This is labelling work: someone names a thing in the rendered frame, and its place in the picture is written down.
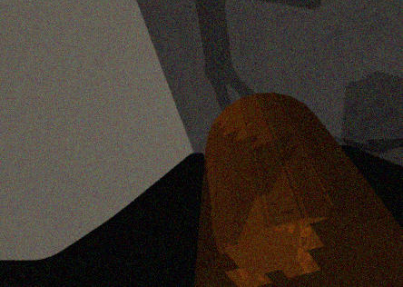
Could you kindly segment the orange cylinder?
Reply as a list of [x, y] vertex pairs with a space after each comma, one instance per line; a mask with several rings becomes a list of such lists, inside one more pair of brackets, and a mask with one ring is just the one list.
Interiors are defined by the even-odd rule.
[[205, 147], [193, 287], [403, 287], [403, 230], [300, 100], [256, 93]]

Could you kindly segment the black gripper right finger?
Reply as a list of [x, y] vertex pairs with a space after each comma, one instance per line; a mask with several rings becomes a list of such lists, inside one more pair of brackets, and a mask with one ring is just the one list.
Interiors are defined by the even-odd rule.
[[341, 145], [344, 153], [359, 168], [360, 174], [380, 197], [403, 230], [403, 165], [400, 167], [375, 154], [363, 153], [350, 145]]

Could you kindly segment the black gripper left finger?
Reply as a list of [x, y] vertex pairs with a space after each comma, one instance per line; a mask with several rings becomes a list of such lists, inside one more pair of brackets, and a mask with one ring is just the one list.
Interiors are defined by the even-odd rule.
[[188, 154], [55, 256], [0, 260], [0, 287], [193, 287], [204, 162]]

